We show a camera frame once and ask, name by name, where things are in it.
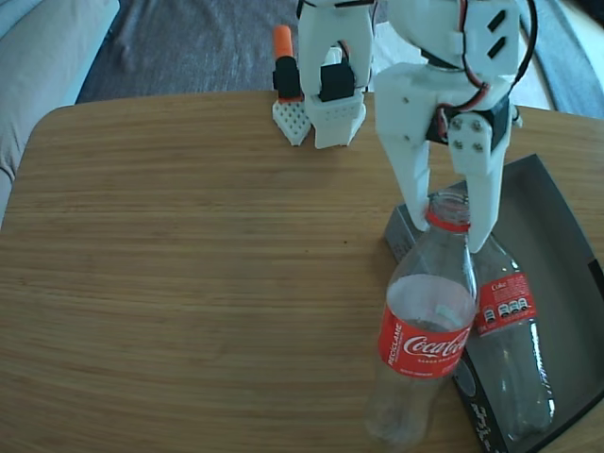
white plastic base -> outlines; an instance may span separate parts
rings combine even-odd
[[[367,115],[361,90],[346,99],[322,102],[318,96],[307,97],[306,112],[316,130],[315,147],[348,146]]]
[[[273,119],[293,146],[299,146],[310,132],[310,119],[303,102],[275,102]]]

cardboard box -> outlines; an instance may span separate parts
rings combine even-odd
[[[541,351],[556,403],[554,421],[541,435],[517,443],[504,438],[497,425],[501,414],[494,413],[489,403],[499,382],[483,365],[475,332],[456,382],[484,452],[535,452],[604,396],[604,276],[572,211],[536,155],[506,165],[495,235],[526,272],[535,297]],[[419,236],[405,206],[397,207],[385,233],[397,261]]]

red wire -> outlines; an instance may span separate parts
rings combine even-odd
[[[470,68],[467,58],[465,55],[465,21],[467,19],[468,13],[468,0],[460,0],[460,21],[459,21],[459,31],[463,34],[463,55],[461,56],[461,61],[463,63],[463,70],[468,77],[468,80],[472,85],[478,88],[477,93],[465,104],[461,104],[458,106],[452,106],[451,104],[442,103],[439,104],[436,108],[437,115],[437,125],[438,125],[438,135],[441,139],[445,140],[447,136],[448,124],[446,123],[446,115],[445,109],[454,109],[456,111],[468,111],[475,106],[477,106],[487,95],[491,86],[483,82],[478,78],[476,74]]]

cable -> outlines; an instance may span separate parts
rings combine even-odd
[[[350,0],[349,2],[340,2],[336,3],[334,7],[336,8],[350,8],[350,7],[364,7],[367,5],[372,5],[375,0]]]
[[[537,45],[537,34],[539,32],[539,17],[537,15],[537,7],[535,5],[535,0],[527,0],[528,12],[530,14],[530,33],[528,35],[528,44],[527,44],[527,52],[525,53],[524,58],[522,59],[522,63],[518,68],[518,74],[516,74],[516,78],[512,83],[512,87],[510,91],[513,90],[513,87],[517,85],[517,83],[525,76],[527,73],[527,69],[529,68],[530,61],[535,53],[535,46]]]
[[[459,31],[463,35],[463,53],[461,54],[461,61],[463,63],[463,71],[465,75],[468,77],[468,80],[472,85],[478,88],[477,92],[463,104],[459,104],[458,106],[453,106],[451,104],[442,103],[436,107],[436,119],[437,119],[437,131],[438,135],[446,142],[447,140],[447,130],[448,130],[448,122],[447,122],[447,113],[453,113],[456,111],[467,111],[473,109],[477,106],[488,94],[491,89],[491,85],[486,82],[483,82],[478,78],[478,76],[472,71],[470,65],[467,62],[466,57],[466,37],[465,37],[465,22],[468,15],[468,0],[460,0],[460,21],[459,21]]]
[[[374,38],[376,37],[376,16],[378,13],[378,3],[379,0],[376,0],[376,3],[374,4],[374,10],[371,13],[371,31],[374,32]]]

bottle neck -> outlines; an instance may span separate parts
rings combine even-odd
[[[451,238],[451,240],[459,241],[461,243],[467,242],[467,239],[468,239],[467,231],[461,231],[461,232],[451,231],[449,226],[443,227],[443,226],[440,226],[439,223],[432,223],[430,221],[428,221],[428,223],[430,225],[429,232],[433,236],[448,236]]]
[[[467,233],[455,233],[430,225],[418,244],[423,255],[422,273],[446,277],[476,296],[476,277]]]
[[[430,199],[426,218],[432,228],[465,236],[470,229],[467,195],[453,190],[436,193]]]

